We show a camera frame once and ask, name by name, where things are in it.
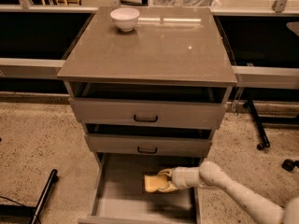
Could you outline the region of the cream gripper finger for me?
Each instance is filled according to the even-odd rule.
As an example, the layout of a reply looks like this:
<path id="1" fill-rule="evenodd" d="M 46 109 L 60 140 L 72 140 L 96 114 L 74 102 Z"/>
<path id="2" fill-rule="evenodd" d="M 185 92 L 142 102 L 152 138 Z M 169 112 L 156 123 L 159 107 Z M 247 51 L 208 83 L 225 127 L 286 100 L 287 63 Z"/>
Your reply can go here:
<path id="1" fill-rule="evenodd" d="M 160 187 L 158 190 L 162 193 L 167 193 L 178 190 L 178 188 L 171 181 L 168 181 L 164 187 Z"/>
<path id="2" fill-rule="evenodd" d="M 166 169 L 161 170 L 158 173 L 158 175 L 166 175 L 168 177 L 171 177 L 173 175 L 173 171 L 174 171 L 173 168 L 166 168 Z"/>

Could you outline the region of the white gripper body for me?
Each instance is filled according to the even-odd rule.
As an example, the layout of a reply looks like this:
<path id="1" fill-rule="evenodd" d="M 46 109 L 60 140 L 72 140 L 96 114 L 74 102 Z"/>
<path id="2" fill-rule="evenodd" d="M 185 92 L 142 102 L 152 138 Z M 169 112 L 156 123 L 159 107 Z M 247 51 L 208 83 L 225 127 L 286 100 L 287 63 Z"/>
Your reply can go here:
<path id="1" fill-rule="evenodd" d="M 198 188 L 199 168 L 198 167 L 177 167 L 172 172 L 172 183 L 178 189 Z"/>

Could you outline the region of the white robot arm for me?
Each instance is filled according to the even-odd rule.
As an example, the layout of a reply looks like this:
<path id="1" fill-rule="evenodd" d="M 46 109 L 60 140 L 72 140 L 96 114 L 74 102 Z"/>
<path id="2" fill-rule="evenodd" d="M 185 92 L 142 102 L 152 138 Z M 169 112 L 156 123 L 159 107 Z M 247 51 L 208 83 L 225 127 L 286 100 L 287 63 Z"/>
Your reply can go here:
<path id="1" fill-rule="evenodd" d="M 163 169 L 158 175 L 169 179 L 160 192 L 176 189 L 216 187 L 223 190 L 258 224 L 299 224 L 299 198 L 292 198 L 284 208 L 241 185 L 228 176 L 213 161 L 203 161 L 198 167 Z"/>

